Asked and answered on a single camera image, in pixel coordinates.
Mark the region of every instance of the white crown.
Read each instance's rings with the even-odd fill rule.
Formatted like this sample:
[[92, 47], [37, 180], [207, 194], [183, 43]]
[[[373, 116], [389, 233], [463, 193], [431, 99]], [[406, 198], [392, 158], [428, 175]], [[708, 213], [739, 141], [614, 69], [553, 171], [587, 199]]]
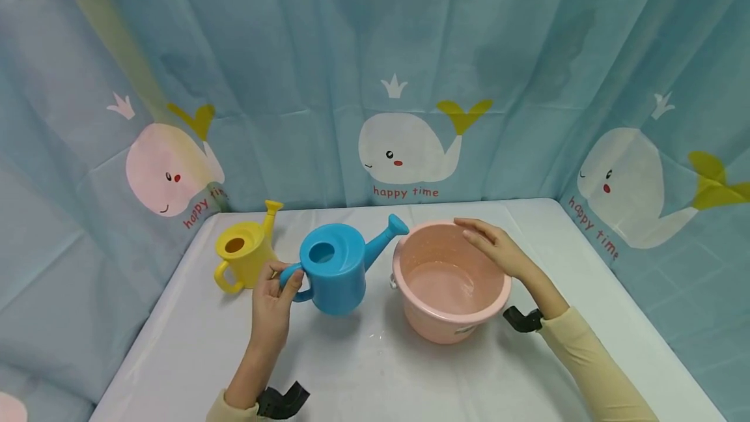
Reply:
[[113, 95], [115, 95], [115, 102], [117, 102], [117, 105], [109, 105], [107, 106], [107, 109], [125, 116], [125, 119], [127, 120], [132, 119], [136, 113], [133, 111], [133, 106], [130, 105], [130, 97], [125, 95], [125, 99], [123, 100], [117, 93], [113, 93]]
[[398, 78], [396, 78], [396, 74], [393, 74], [390, 83], [386, 82], [385, 80], [381, 80], [380, 83], [383, 83], [385, 90], [388, 91], [389, 98], [396, 98], [396, 100], [398, 100], [398, 98], [401, 97], [401, 90], [404, 90], [404, 87], [409, 82], [402, 81], [401, 83], [399, 83]]
[[656, 98], [656, 107], [654, 108], [654, 112], [651, 113], [651, 117], [653, 117], [654, 119], [658, 119], [667, 111], [674, 109], [674, 105], [667, 105], [670, 96], [672, 96], [672, 92], [668, 92], [666, 96], [654, 93], [654, 97]]

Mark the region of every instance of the blue curtain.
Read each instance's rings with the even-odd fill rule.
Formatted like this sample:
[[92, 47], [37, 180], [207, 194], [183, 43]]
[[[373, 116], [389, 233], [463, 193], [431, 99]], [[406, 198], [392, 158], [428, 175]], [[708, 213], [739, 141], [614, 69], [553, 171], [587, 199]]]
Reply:
[[51, 399], [19, 378], [97, 402], [218, 211], [553, 197], [750, 420], [749, 20], [750, 0], [0, 0], [0, 391], [31, 420]]

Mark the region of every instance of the whale print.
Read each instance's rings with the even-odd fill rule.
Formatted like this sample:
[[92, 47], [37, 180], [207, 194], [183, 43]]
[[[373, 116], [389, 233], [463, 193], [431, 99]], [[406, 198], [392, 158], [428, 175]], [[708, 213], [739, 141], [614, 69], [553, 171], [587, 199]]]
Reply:
[[589, 151], [577, 174], [589, 208], [631, 248], [664, 244], [701, 210], [750, 202], [750, 183], [727, 184], [721, 160], [707, 152], [688, 156], [699, 176], [691, 205], [661, 216], [664, 172], [660, 152], [643, 132], [618, 127]]
[[0, 422], [27, 422], [26, 406], [8, 393], [0, 392]]
[[489, 108], [477, 103], [468, 113], [454, 102], [437, 108], [453, 122], [456, 137], [443, 150], [438, 136], [420, 117], [410, 113], [381, 113], [365, 121], [359, 132], [359, 159], [370, 176], [381, 183], [414, 184], [445, 180], [458, 166], [464, 132]]
[[[108, 109], [128, 120], [132, 118], [130, 99], [120, 98], [115, 93], [115, 100], [117, 105]], [[153, 122], [130, 145], [125, 160], [125, 175], [133, 194], [149, 210], [165, 218], [181, 214], [207, 185], [224, 182], [221, 164], [207, 142], [214, 107], [200, 107], [195, 117], [176, 105], [168, 105], [168, 108], [196, 133], [203, 142], [203, 149], [178, 127]]]

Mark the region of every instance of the yellow whale tail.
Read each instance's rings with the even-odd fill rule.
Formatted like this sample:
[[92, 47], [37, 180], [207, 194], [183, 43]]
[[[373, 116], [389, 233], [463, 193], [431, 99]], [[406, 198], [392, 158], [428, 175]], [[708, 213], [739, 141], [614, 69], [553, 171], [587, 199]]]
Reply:
[[458, 103], [453, 101], [440, 101], [437, 105], [440, 111], [451, 118], [456, 135], [463, 135], [490, 107], [492, 107], [492, 100], [480, 101], [468, 113], [464, 113], [464, 110], [461, 109]]
[[211, 121], [214, 119], [216, 110], [212, 105], [204, 105], [198, 108], [195, 112], [195, 117], [191, 117], [188, 113], [182, 111], [182, 108], [169, 103], [167, 105], [169, 111], [172, 111], [175, 115], [178, 115], [180, 119], [187, 124], [202, 141], [208, 140], [208, 128], [211, 127]]
[[724, 164], [707, 152], [690, 152], [687, 158], [699, 176], [693, 206], [707, 210], [721, 205], [750, 202], [750, 183], [728, 185]]

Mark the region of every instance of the finger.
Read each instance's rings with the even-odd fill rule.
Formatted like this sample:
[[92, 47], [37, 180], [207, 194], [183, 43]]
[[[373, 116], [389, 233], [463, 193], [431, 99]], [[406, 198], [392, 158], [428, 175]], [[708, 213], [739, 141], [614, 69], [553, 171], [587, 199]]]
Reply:
[[281, 293], [281, 285], [279, 284], [278, 279], [269, 280], [267, 286], [268, 294], [274, 298], [278, 298], [279, 294]]
[[260, 274], [258, 274], [258, 284], [265, 285], [268, 280], [273, 279], [276, 275], [280, 274], [282, 270], [288, 267], [289, 264], [281, 262], [280, 260], [267, 260], [260, 269]]
[[271, 261], [266, 261], [263, 267], [260, 269], [258, 274], [258, 282], [256, 288], [266, 288], [266, 283], [273, 277], [273, 269], [271, 268]]
[[280, 260], [270, 260], [268, 261], [268, 265], [270, 265], [271, 270], [275, 272], [275, 275], [279, 275], [284, 269], [289, 268], [291, 264], [281, 262]]
[[470, 229], [480, 231], [484, 236], [487, 236], [492, 244], [497, 243], [498, 239], [500, 238], [500, 232], [503, 231], [499, 227], [490, 225], [489, 223], [487, 223], [487, 221], [479, 219], [453, 219], [453, 223], [459, 226], [469, 227]]
[[292, 274], [292, 277], [290, 277], [286, 282], [285, 287], [283, 287], [283, 290], [281, 291], [281, 295], [279, 297], [279, 301], [287, 305], [287, 307], [291, 307], [292, 300], [294, 300], [295, 294], [299, 292], [302, 286], [303, 275], [305, 275], [305, 273], [303, 273], [301, 270], [295, 270], [294, 274]]
[[464, 238], [467, 239], [467, 241], [472, 244], [474, 248], [482, 251], [484, 255], [486, 255], [489, 259], [495, 259], [495, 246], [492, 243], [489, 243], [489, 241], [482, 235], [476, 233], [475, 231], [464, 230]]

